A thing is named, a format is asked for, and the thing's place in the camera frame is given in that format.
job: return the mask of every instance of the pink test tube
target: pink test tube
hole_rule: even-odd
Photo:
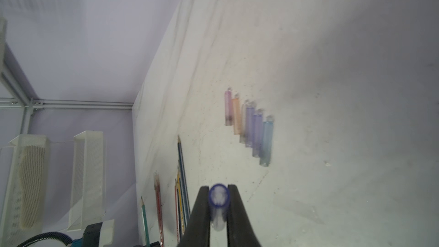
[[[224,105],[226,110],[226,126],[233,124],[232,89],[228,88],[224,93]]]

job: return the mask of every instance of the white table surface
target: white table surface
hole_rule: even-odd
[[[438,19],[437,0],[182,0],[133,111],[151,241],[158,172],[177,244],[179,134],[190,205],[236,184],[262,246],[437,245]],[[224,125],[228,87],[274,115],[269,167]]]

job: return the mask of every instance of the test tube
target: test tube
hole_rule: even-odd
[[[233,134],[241,133],[241,113],[239,109],[239,94],[232,99],[233,104]]]
[[[241,110],[241,134],[239,135],[239,143],[245,143],[245,111],[247,110],[247,105],[249,100],[247,99],[242,105]]]
[[[263,110],[258,109],[253,115],[253,152],[252,156],[259,157],[262,143]]]
[[[253,114],[255,113],[256,103],[250,102],[245,109],[245,147],[253,147]]]
[[[226,108],[226,126],[232,125],[233,107],[232,107],[232,89],[228,88],[224,93],[224,104]]]
[[[212,227],[221,231],[226,226],[229,208],[229,190],[223,184],[215,184],[209,191],[210,221]]]
[[[264,130],[262,133],[262,145],[260,153],[259,164],[263,167],[268,167],[271,160],[271,142],[273,138],[273,116],[268,116],[264,122]]]

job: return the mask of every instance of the black device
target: black device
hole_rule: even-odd
[[[228,247],[261,247],[253,232],[249,217],[245,211],[238,187],[228,185],[230,205],[227,212]],[[210,208],[208,202],[209,187],[202,186],[198,191],[189,223],[178,247],[210,246]]]

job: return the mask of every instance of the white plastic holder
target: white plastic holder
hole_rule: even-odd
[[[43,230],[50,158],[45,135],[20,134],[9,142],[14,153],[0,224],[0,246],[16,246]]]
[[[74,137],[72,195],[68,231],[102,222],[105,214],[104,134],[84,131]]]

